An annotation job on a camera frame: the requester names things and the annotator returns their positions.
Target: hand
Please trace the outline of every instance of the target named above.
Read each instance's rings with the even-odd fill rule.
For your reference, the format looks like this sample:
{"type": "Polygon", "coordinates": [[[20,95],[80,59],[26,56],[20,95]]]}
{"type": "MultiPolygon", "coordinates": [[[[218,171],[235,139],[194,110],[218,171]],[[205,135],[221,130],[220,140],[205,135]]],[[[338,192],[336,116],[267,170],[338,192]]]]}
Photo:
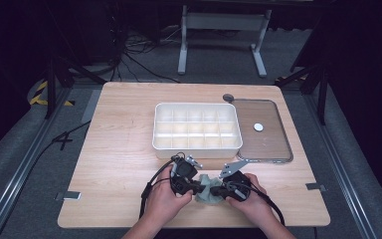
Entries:
{"type": "Polygon", "coordinates": [[[144,214],[122,237],[123,239],[150,239],[172,220],[192,199],[192,190],[177,197],[170,187],[170,170],[167,166],[160,172],[147,199],[144,214]]]}
{"type": "MultiPolygon", "coordinates": [[[[250,179],[250,181],[264,194],[267,194],[266,190],[259,185],[257,177],[250,173],[245,173],[245,175],[250,179]]],[[[253,222],[255,225],[260,227],[266,218],[275,217],[273,214],[271,206],[256,192],[251,192],[247,200],[240,202],[232,197],[227,197],[226,201],[231,204],[231,206],[242,211],[247,218],[253,222]]]]}
{"type": "Polygon", "coordinates": [[[164,224],[172,220],[178,212],[192,200],[192,190],[177,197],[170,186],[170,170],[167,166],[157,177],[156,184],[148,196],[143,217],[151,217],[158,223],[164,224]]]}
{"type": "MultiPolygon", "coordinates": [[[[245,173],[250,181],[264,194],[266,190],[259,185],[257,177],[250,173],[245,173]]],[[[227,197],[226,201],[231,206],[242,211],[246,217],[257,225],[268,238],[294,238],[293,235],[278,221],[273,213],[272,207],[256,192],[252,191],[247,200],[240,202],[232,197],[227,197]]]]}

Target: dark background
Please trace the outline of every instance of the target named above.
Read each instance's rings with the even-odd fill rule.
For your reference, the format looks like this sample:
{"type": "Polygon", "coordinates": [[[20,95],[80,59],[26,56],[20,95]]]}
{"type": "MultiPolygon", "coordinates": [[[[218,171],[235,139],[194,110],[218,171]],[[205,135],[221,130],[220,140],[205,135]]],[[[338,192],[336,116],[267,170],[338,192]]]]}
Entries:
{"type": "MultiPolygon", "coordinates": [[[[334,5],[343,10],[319,21],[317,11],[277,10],[270,27],[314,28],[295,65],[325,56],[329,83],[382,185],[382,1],[341,2],[334,5]]],[[[126,26],[157,40],[179,21],[180,6],[0,1],[0,139],[29,110],[27,93],[43,78],[50,51],[81,66],[109,62],[118,57],[126,26]]]]}

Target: black cable on floor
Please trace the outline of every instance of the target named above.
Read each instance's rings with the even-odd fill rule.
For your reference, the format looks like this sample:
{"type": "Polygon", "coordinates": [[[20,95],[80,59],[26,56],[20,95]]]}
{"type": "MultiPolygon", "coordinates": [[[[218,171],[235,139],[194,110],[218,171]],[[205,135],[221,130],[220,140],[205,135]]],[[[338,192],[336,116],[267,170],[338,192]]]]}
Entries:
{"type": "Polygon", "coordinates": [[[137,75],[131,71],[131,69],[129,68],[129,66],[126,64],[126,62],[124,60],[121,60],[123,62],[123,64],[126,66],[126,68],[128,69],[128,71],[135,77],[135,80],[140,82],[140,80],[138,79],[137,75]]]}
{"type": "Polygon", "coordinates": [[[317,239],[318,238],[317,228],[316,227],[313,227],[313,228],[314,228],[314,238],[317,239]]]}
{"type": "MultiPolygon", "coordinates": [[[[45,148],[43,148],[43,150],[36,156],[36,158],[34,159],[34,162],[33,162],[32,166],[30,167],[30,170],[27,172],[26,179],[25,179],[24,182],[20,185],[20,193],[18,193],[18,195],[16,195],[16,197],[15,197],[15,199],[14,199],[14,202],[13,202],[12,207],[11,207],[11,209],[10,209],[10,214],[12,214],[12,211],[14,210],[15,206],[17,205],[18,199],[19,199],[21,193],[23,192],[23,189],[24,189],[24,186],[26,185],[27,179],[30,177],[30,174],[32,173],[32,171],[33,171],[33,169],[35,168],[37,162],[39,161],[39,158],[40,158],[40,157],[46,152],[46,150],[48,150],[48,148],[51,147],[55,142],[57,142],[57,141],[60,140],[61,138],[65,137],[66,135],[70,134],[71,132],[73,132],[73,131],[75,131],[75,130],[77,130],[77,129],[79,129],[79,128],[81,128],[81,127],[87,125],[87,124],[89,124],[90,122],[91,122],[91,120],[89,120],[89,121],[87,121],[87,122],[85,122],[85,123],[83,123],[83,124],[81,124],[81,125],[79,125],[79,126],[73,128],[73,129],[71,129],[71,130],[69,130],[69,131],[65,131],[65,132],[61,133],[60,135],[54,137],[54,138],[52,139],[52,141],[51,141],[45,148]]],[[[3,226],[0,228],[0,235],[2,234],[2,231],[4,230],[5,225],[6,225],[6,223],[8,222],[8,220],[9,220],[9,217],[6,218],[6,220],[5,220],[4,224],[3,224],[3,226]]]]}
{"type": "Polygon", "coordinates": [[[156,76],[158,78],[161,78],[161,79],[167,79],[167,80],[170,80],[172,82],[175,82],[175,83],[181,83],[180,81],[178,80],[175,80],[173,78],[168,78],[168,77],[163,77],[163,76],[160,76],[160,75],[157,75],[155,73],[153,73],[152,71],[150,71],[149,69],[147,69],[146,67],[144,67],[141,63],[137,62],[135,59],[133,59],[131,56],[129,56],[128,53],[124,52],[125,56],[129,58],[129,60],[131,60],[132,62],[138,64],[138,66],[142,67],[144,70],[146,70],[147,72],[149,72],[150,74],[152,74],[153,76],[156,76]]]}

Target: wooden tabletop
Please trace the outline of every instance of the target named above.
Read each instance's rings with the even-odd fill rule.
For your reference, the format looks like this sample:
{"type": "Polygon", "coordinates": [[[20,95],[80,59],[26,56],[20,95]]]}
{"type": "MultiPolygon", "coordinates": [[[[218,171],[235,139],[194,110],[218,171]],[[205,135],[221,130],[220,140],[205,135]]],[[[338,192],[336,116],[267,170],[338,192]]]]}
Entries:
{"type": "MultiPolygon", "coordinates": [[[[293,161],[284,165],[251,163],[242,171],[255,174],[282,211],[286,226],[325,226],[330,217],[319,190],[307,190],[315,178],[295,130],[282,92],[273,86],[107,83],[103,86],[58,223],[64,228],[131,227],[138,219],[141,193],[167,161],[152,147],[155,107],[159,103],[223,103],[222,96],[264,99],[278,106],[293,161]]],[[[217,177],[232,159],[196,158],[201,174],[217,177]]],[[[227,202],[192,200],[166,227],[253,227],[227,202]]]]}

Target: white button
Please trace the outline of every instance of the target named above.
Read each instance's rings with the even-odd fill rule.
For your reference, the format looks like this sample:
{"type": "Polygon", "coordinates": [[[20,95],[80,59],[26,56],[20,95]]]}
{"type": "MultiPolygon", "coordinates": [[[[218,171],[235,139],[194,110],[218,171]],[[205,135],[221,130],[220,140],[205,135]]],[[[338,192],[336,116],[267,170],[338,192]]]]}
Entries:
{"type": "Polygon", "coordinates": [[[262,125],[261,123],[259,123],[259,122],[257,122],[257,123],[254,124],[254,129],[255,129],[256,131],[262,131],[263,128],[264,128],[263,125],[262,125]]]}

